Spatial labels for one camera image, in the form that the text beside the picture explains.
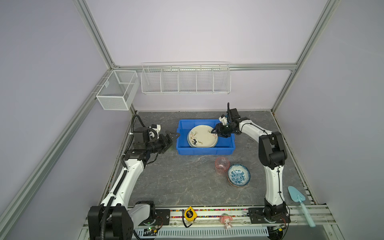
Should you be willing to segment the cream painted plate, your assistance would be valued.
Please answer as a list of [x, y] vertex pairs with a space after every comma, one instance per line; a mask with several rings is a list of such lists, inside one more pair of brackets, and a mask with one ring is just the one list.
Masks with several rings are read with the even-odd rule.
[[212, 133], [213, 127], [208, 125], [198, 125], [190, 130], [190, 141], [193, 148], [213, 148], [219, 141]]

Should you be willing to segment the blue patterned bowl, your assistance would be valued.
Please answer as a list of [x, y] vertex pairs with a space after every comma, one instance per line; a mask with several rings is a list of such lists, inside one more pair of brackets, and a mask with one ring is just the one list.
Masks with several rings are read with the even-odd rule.
[[251, 174], [242, 164], [232, 164], [227, 171], [227, 180], [234, 187], [245, 187], [251, 180]]

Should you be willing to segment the white watermelon plate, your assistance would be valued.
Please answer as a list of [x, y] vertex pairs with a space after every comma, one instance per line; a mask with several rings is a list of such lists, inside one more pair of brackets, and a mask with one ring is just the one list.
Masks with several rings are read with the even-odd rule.
[[190, 146], [191, 148], [194, 147], [193, 144], [192, 144], [191, 141], [190, 141], [190, 133], [187, 134], [187, 142], [188, 142], [188, 144], [189, 144], [189, 146]]

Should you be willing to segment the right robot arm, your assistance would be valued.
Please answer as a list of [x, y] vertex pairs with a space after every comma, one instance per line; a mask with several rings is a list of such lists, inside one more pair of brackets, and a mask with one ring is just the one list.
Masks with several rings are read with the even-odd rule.
[[266, 173], [264, 218], [269, 223], [284, 220], [289, 224], [290, 212], [283, 193], [283, 170], [288, 158], [283, 135], [266, 130], [247, 117], [241, 117], [238, 110], [231, 109], [229, 104], [227, 113], [219, 121], [212, 130], [213, 134], [222, 138], [228, 138], [232, 134], [246, 134], [257, 141], [259, 160]]

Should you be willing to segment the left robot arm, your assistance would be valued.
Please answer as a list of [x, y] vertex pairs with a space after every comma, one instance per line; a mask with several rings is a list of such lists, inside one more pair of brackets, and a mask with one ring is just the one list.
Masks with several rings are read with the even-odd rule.
[[128, 207], [131, 194], [152, 154], [165, 153], [177, 141], [179, 133], [161, 133], [161, 126], [146, 126], [138, 114], [131, 118], [129, 142], [120, 156], [121, 173], [111, 191], [98, 206], [88, 212], [92, 240], [130, 240], [140, 224], [154, 224], [158, 215], [153, 201], [139, 201]]

